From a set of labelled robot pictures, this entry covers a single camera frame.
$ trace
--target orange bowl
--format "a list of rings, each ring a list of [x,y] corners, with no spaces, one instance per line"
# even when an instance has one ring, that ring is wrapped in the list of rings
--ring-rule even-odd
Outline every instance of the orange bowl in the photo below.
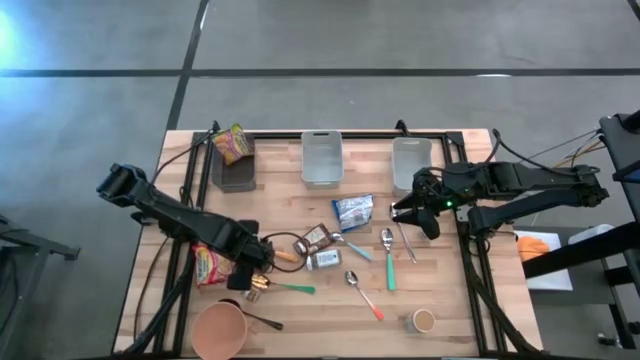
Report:
[[[204,309],[191,329],[191,344],[203,360],[227,360],[247,338],[247,321],[237,307],[224,302]]]

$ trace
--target wooden table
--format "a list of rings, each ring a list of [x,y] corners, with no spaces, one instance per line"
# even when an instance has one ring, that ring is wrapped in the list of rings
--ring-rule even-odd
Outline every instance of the wooden table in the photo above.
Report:
[[[488,131],[459,131],[463,132],[469,161],[483,161],[491,150]],[[191,138],[192,131],[168,132],[160,163],[187,149]],[[442,145],[439,141],[435,142],[433,165],[443,166]],[[302,235],[320,222],[330,230],[338,229],[338,222],[330,205],[331,199],[373,193],[371,225],[355,233],[348,233],[345,238],[372,254],[374,261],[368,262],[348,247],[337,245],[343,255],[341,267],[314,272],[302,270],[293,274],[274,271],[270,276],[275,282],[313,285],[317,289],[315,295],[272,287],[255,304],[242,299],[238,292],[227,290],[224,284],[199,290],[194,287],[183,356],[195,355],[190,334],[196,316],[221,298],[237,299],[245,310],[285,324],[284,331],[278,332],[248,319],[249,335],[238,356],[477,355],[453,215],[450,212],[443,213],[438,218],[442,235],[434,241],[425,240],[419,228],[405,225],[418,259],[417,264],[412,264],[397,226],[388,216],[389,203],[397,200],[391,194],[389,140],[345,140],[345,176],[340,187],[334,190],[311,191],[305,188],[300,179],[299,140],[260,140],[256,143],[256,149],[257,189],[249,193],[224,194],[215,186],[209,185],[206,210],[236,219],[256,219],[260,222],[261,235],[276,231],[293,231]],[[201,154],[193,187],[194,198],[202,161]],[[157,187],[178,198],[186,163],[187,156],[184,156],[167,166],[157,180]],[[392,248],[398,286],[395,292],[386,289],[385,251],[380,244],[379,235],[385,227],[391,228],[397,239]],[[141,287],[151,260],[163,240],[164,236],[156,228],[145,228],[142,233],[114,350],[122,350],[132,342],[133,318]],[[163,249],[143,301],[140,328],[144,328],[160,303],[170,242],[171,240]],[[293,252],[291,243],[292,239],[287,237],[274,239],[276,248],[289,252]],[[538,326],[513,237],[494,237],[491,240],[489,258],[501,307],[526,339],[541,348]],[[345,283],[344,272],[347,269],[358,274],[361,288],[380,307],[385,316],[384,321],[378,321],[360,294]],[[403,329],[402,319],[419,308],[429,309],[435,314],[436,327],[426,335],[408,335]],[[165,340],[167,349],[171,347],[176,313],[177,306],[168,320]],[[488,311],[484,305],[483,319],[489,348],[495,349]]]

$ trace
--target gray floor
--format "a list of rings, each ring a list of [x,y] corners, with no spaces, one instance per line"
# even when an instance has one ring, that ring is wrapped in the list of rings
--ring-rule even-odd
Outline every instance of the gray floor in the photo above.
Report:
[[[180,68],[198,3],[4,0],[0,69]],[[639,35],[625,0],[224,0],[210,4],[194,67],[640,67]],[[82,246],[75,263],[48,265],[21,358],[109,352],[140,229],[95,187],[113,162],[156,166],[177,82],[0,78],[0,213]],[[594,129],[601,116],[636,110],[639,88],[633,76],[192,79],[178,128],[214,119],[256,129],[388,128],[402,118],[411,127],[496,127],[531,154]],[[606,175],[608,155],[585,160],[603,169],[611,199],[552,210],[536,224],[631,219]],[[637,296],[621,292],[640,319]],[[613,331],[606,308],[536,306],[536,315],[553,353],[637,357],[593,341]]]

